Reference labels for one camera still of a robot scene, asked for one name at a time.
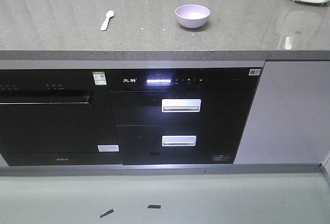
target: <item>white cabinet door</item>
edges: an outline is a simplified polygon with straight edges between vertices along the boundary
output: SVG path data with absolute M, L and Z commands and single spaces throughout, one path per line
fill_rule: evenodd
M 321 163 L 329 149 L 330 61 L 266 62 L 235 163 Z

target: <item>plastic spoon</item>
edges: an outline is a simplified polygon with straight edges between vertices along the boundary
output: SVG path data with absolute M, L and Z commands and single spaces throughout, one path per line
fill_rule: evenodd
M 101 30 L 105 31 L 108 28 L 108 24 L 109 24 L 109 20 L 110 18 L 112 18 L 114 16 L 114 11 L 110 10 L 107 12 L 107 14 L 105 14 L 105 20 L 101 26 Z

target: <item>lavender bowl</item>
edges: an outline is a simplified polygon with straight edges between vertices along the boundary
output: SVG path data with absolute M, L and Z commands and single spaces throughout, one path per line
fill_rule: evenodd
M 180 25 L 188 29 L 197 29 L 207 22 L 210 10 L 205 6 L 184 5 L 179 6 L 175 14 Z

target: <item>black debris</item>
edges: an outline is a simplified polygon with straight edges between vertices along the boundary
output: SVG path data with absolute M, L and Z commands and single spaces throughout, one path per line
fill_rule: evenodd
M 113 209 L 110 209 L 109 211 L 105 212 L 104 214 L 100 215 L 100 218 L 107 216 L 113 212 Z
M 160 205 L 149 205 L 148 209 L 160 209 L 161 206 Z

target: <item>gray floor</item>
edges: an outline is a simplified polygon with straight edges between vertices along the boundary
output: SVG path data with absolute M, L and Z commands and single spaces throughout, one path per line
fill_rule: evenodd
M 330 187 L 321 173 L 0 177 L 0 223 L 329 224 Z

